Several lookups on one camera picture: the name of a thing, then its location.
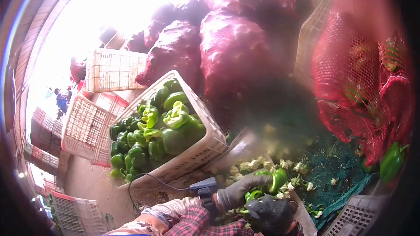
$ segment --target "gray glove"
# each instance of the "gray glove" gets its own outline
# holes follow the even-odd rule
[[[245,194],[259,186],[269,185],[273,182],[271,175],[258,175],[250,173],[226,189],[218,189],[218,203],[225,211],[241,207],[245,204]]]

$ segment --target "bell pepper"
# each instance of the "bell pepper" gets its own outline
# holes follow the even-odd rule
[[[124,155],[122,153],[116,154],[111,158],[111,164],[114,168],[125,168]]]
[[[176,102],[176,101],[180,101],[180,102],[182,102],[183,104],[186,104],[186,103],[188,103],[189,101],[188,101],[188,98],[186,97],[186,95],[185,95],[185,92],[183,92],[183,91],[180,91],[180,92],[175,92],[175,93],[172,93],[171,95],[169,95],[166,99],[165,99],[165,101],[164,101],[164,103],[163,103],[163,109],[165,110],[165,111],[169,111],[170,109],[172,109],[173,108],[173,104]]]
[[[147,124],[147,128],[153,128],[153,126],[159,120],[159,111],[155,106],[148,106],[143,112],[142,121]]]
[[[156,94],[157,93],[153,94],[150,97],[150,99],[147,100],[146,107],[149,107],[149,106],[153,106],[153,107],[156,107],[156,108],[159,107],[159,103],[156,101]]]
[[[133,134],[134,134],[134,139],[136,139],[136,142],[139,143],[140,146],[142,147],[147,147],[147,142],[146,142],[146,138],[143,136],[143,130],[139,130],[136,129]]]
[[[115,124],[116,126],[118,126],[120,128],[120,132],[124,132],[126,131],[126,126],[123,125],[123,121],[119,121],[117,122],[117,124]]]
[[[109,128],[109,137],[111,138],[111,140],[116,141],[119,132],[120,132],[120,127],[117,125],[112,125]]]
[[[130,168],[130,174],[131,174],[131,175],[133,175],[133,176],[137,176],[137,175],[139,175],[140,173],[142,173],[140,170],[136,169],[134,166],[131,166],[131,168]]]
[[[264,193],[262,191],[255,190],[255,191],[251,192],[251,194],[249,195],[248,199],[245,199],[245,200],[248,203],[248,202],[250,202],[250,201],[252,201],[254,199],[258,199],[258,198],[260,198],[262,196],[264,196]]]
[[[158,138],[162,136],[162,132],[159,129],[148,128],[143,132],[143,136],[146,142],[149,142],[152,138]]]
[[[158,108],[162,106],[162,103],[169,96],[169,88],[165,85],[161,86],[160,89],[156,92],[156,103]]]
[[[168,111],[163,118],[163,123],[165,123],[168,128],[179,128],[184,123],[188,121],[189,110],[182,104],[180,101],[176,101],[173,104],[173,107]]]
[[[176,79],[168,80],[163,85],[168,87],[170,93],[182,91],[182,87]]]
[[[385,184],[398,175],[404,164],[404,149],[408,146],[409,145],[405,145],[402,147],[399,143],[394,142],[383,156],[379,176]]]
[[[144,149],[139,145],[139,143],[136,142],[136,144],[134,144],[133,147],[131,147],[131,149],[129,149],[128,151],[128,155],[131,158],[134,158],[136,155],[143,153]]]
[[[142,153],[136,154],[131,158],[131,164],[135,168],[142,168],[144,165],[146,165],[146,154],[142,151]]]
[[[146,109],[145,105],[142,105],[142,104],[137,105],[137,113],[139,113],[139,117],[143,115],[143,112],[145,109]]]
[[[131,163],[131,157],[129,155],[125,156],[124,162],[126,163],[126,171],[129,172],[130,168],[133,166]]]
[[[166,155],[166,151],[162,142],[162,138],[158,138],[159,140],[151,140],[149,142],[149,156],[150,158],[161,161],[163,157]]]
[[[286,183],[287,174],[283,170],[283,168],[279,168],[272,174],[272,176],[273,176],[273,184],[271,184],[271,187],[268,190],[268,192],[271,195],[274,195],[274,194],[277,194],[278,189],[281,188],[281,186],[283,186],[283,184]]]
[[[145,129],[147,129],[147,124],[144,124],[143,122],[139,121],[137,123],[137,128],[140,129],[140,130],[145,130]]]
[[[115,168],[115,169],[113,169],[112,171],[111,171],[111,173],[109,173],[109,176],[111,177],[111,178],[115,178],[115,179],[117,179],[117,178],[121,178],[121,179],[125,179],[125,175],[124,175],[124,173],[122,173],[121,171],[120,171],[120,169],[118,169],[118,168]]]
[[[118,142],[117,141],[113,141],[111,144],[111,156],[113,155],[117,155],[118,152]]]

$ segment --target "glove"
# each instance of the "glove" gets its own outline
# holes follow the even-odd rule
[[[273,182],[271,175],[255,176],[254,173],[244,176],[226,189],[218,189],[218,203],[223,207],[224,211],[243,206],[245,204],[244,196],[247,192],[250,192],[255,187],[268,185]]]
[[[283,235],[293,221],[294,210],[289,201],[271,195],[251,200],[246,208],[264,235]]]

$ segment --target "red mesh bag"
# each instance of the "red mesh bag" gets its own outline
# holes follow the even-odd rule
[[[126,47],[126,50],[139,53],[148,53],[150,48],[144,45],[144,32],[140,31],[138,34],[132,36]]]
[[[314,89],[324,125],[343,142],[356,138],[366,165],[373,165],[394,141],[409,137],[414,102],[407,48],[399,31],[387,40],[392,44],[366,40],[352,6],[353,0],[334,1],[313,52]]]
[[[240,98],[276,74],[265,32],[247,18],[234,16],[227,8],[212,11],[203,20],[200,35],[204,96],[210,102]]]
[[[136,82],[150,86],[168,71],[177,70],[186,83],[197,87],[200,70],[199,29],[186,21],[175,20],[159,35],[149,51],[146,68],[136,76]]]
[[[159,38],[159,34],[165,28],[165,23],[157,20],[153,20],[144,30],[144,45],[146,47],[153,47]]]

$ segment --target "floor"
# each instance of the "floor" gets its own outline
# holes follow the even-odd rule
[[[121,91],[118,95],[132,102],[141,91]],[[67,195],[97,200],[103,213],[112,217],[108,221],[108,229],[118,228],[124,223],[132,221],[135,218],[135,210],[127,191],[118,190],[109,178],[109,169],[100,166],[90,165],[89,161],[73,156],[69,164],[65,193]],[[165,202],[174,198],[187,196],[173,191],[147,191],[140,192],[133,189],[131,195],[134,202],[140,205],[153,206],[160,202]]]

